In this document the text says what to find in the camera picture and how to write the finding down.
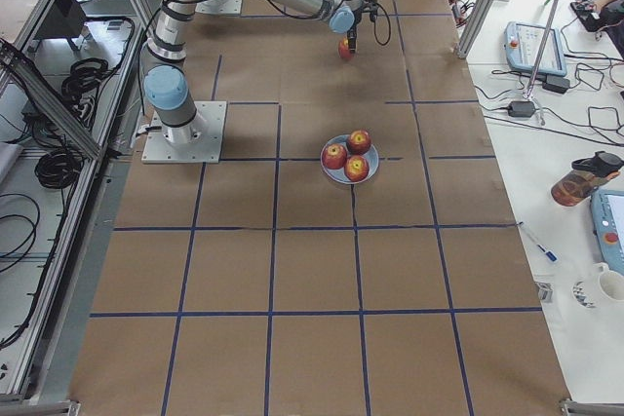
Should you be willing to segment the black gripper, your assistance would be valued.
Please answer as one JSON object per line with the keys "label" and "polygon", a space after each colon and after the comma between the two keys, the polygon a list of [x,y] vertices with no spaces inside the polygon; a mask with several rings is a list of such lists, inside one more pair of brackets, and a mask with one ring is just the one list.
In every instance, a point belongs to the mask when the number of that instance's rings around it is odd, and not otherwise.
{"label": "black gripper", "polygon": [[362,10],[361,9],[351,10],[350,13],[352,14],[353,21],[352,21],[351,26],[347,30],[346,39],[347,39],[349,52],[356,53],[357,52],[357,28],[362,20]]}

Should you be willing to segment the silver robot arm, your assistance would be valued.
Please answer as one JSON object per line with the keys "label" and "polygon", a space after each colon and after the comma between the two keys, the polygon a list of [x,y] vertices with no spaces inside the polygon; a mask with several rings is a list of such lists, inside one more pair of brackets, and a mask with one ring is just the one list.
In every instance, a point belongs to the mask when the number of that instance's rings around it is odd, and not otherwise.
{"label": "silver robot arm", "polygon": [[[141,54],[144,95],[154,108],[162,134],[170,145],[192,144],[208,129],[189,90],[183,65],[185,33],[201,3],[222,0],[162,0],[151,20],[155,29]],[[353,37],[364,9],[363,0],[265,0],[274,9],[286,8],[288,16],[322,20],[334,33]]]}

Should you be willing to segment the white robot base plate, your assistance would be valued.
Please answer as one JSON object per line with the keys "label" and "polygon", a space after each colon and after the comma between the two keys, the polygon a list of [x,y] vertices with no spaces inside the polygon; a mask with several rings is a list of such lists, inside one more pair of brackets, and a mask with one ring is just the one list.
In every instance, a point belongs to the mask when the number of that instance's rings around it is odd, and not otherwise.
{"label": "white robot base plate", "polygon": [[195,101],[196,115],[184,127],[165,125],[154,111],[141,160],[145,164],[217,164],[221,155],[226,101]]}

